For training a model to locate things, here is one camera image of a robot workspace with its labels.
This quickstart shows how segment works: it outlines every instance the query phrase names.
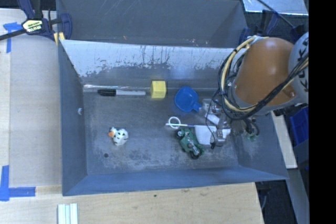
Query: blue box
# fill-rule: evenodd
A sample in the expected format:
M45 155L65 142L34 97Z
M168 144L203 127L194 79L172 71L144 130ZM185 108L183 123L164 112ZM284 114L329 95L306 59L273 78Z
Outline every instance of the blue box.
M301 144L309 137L309 111L308 107L301 109L290 117L296 145Z

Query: blue tape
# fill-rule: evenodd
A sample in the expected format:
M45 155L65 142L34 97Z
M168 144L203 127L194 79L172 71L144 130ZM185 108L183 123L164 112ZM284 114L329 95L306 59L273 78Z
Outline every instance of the blue tape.
M4 28L8 31L8 33L12 31L17 31L22 29L22 25L15 23L4 24ZM10 38L7 39L7 48L6 53L9 53L12 50L12 40Z
M0 201L9 201L15 197L34 197L35 187L9 188L9 165L2 167Z

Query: blue clamp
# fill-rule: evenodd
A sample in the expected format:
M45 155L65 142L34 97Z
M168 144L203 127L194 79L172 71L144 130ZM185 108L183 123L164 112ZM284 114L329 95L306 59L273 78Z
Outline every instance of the blue clamp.
M72 23L68 13L61 14L59 19L47 20L43 18L43 13L40 8L40 0L17 0L17 2L20 9L23 10L27 16L27 20L24 21L22 25L24 25L24 23L29 20L38 20L42 22L39 30L34 30L31 33L27 31L28 35L39 35L55 41L55 31L52 29L52 25L55 23L62 23L64 37L66 39L70 38L72 32Z
M255 32L252 35L261 37L269 36L276 28L279 22L279 14L276 11L263 10L260 26L255 27ZM251 29L245 27L240 34L239 44L244 42L248 36L250 36Z

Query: green toy car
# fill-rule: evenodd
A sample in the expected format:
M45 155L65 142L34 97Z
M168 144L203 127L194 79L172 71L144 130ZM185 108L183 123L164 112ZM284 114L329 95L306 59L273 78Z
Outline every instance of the green toy car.
M190 153L192 159L198 159L204 152L203 146L198 143L196 135L191 128L183 128L176 132L176 137L180 139L182 149Z

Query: gray bin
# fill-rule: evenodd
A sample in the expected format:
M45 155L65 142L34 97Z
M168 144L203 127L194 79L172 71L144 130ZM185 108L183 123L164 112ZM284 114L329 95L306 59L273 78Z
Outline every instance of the gray bin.
M205 124L174 103L182 86L198 101L217 88L223 60L246 26L239 2L226 0L57 0L73 22L58 46L61 92L62 193L189 188L280 180L287 170L270 115L257 117L258 139L229 136L193 160L182 152L169 117ZM152 99L164 80L164 99ZM101 87L144 90L144 97L103 97ZM129 140L115 146L110 127Z

